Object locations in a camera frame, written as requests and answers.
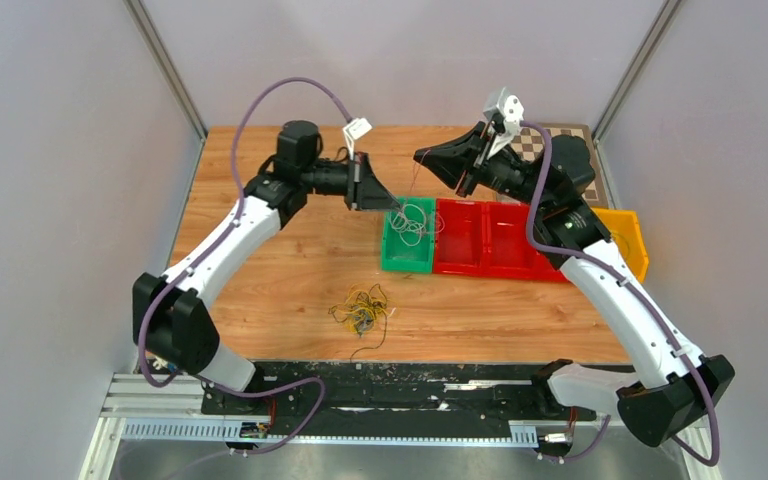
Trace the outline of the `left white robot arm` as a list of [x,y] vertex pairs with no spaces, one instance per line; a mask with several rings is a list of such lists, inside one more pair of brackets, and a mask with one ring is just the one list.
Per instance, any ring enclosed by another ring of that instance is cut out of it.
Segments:
[[227,389],[242,414],[260,410],[266,388],[254,363],[224,345],[209,309],[232,276],[306,205],[309,195],[339,196],[354,211],[395,211],[398,200],[376,178],[355,143],[372,129],[356,118],[342,129],[347,155],[322,157],[316,124],[295,120],[277,136],[276,151],[243,188],[220,224],[161,275],[144,273],[132,287],[133,340],[140,367],[152,353],[205,382]]

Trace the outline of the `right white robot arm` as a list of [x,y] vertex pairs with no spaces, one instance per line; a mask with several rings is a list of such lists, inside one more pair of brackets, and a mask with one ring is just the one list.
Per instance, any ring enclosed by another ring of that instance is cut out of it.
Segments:
[[414,160],[458,196],[476,186],[523,202],[524,235],[532,248],[576,286],[628,354],[629,374],[559,359],[532,379],[531,403],[544,417],[584,408],[620,419],[651,447],[678,441],[706,419],[708,463],[720,454],[716,407],[735,370],[722,355],[707,355],[668,319],[630,271],[609,229],[584,200],[594,179],[590,150],[577,136],[542,133],[532,161],[510,146],[494,147],[497,131],[478,123],[464,135],[414,153]]

